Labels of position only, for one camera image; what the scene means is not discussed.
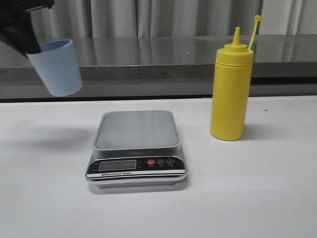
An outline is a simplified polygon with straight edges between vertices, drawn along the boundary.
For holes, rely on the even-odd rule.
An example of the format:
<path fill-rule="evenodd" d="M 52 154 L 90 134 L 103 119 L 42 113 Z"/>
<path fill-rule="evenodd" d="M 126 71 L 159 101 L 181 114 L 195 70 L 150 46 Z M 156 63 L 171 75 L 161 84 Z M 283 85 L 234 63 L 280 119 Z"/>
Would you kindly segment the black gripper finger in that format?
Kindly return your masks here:
<path fill-rule="evenodd" d="M 31 17 L 13 18 L 1 22 L 0 40 L 26 58 L 27 54 L 42 52 L 34 33 Z"/>

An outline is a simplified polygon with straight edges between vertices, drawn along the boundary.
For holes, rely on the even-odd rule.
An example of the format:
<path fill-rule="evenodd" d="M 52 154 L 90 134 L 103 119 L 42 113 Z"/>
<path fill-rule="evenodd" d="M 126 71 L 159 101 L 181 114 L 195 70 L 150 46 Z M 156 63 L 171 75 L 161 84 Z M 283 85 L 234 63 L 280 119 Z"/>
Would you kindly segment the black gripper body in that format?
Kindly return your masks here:
<path fill-rule="evenodd" d="M 1 0 L 0 28 L 21 24 L 23 29 L 33 29 L 31 12 L 42 8 L 51 9 L 54 4 L 54 0 Z"/>

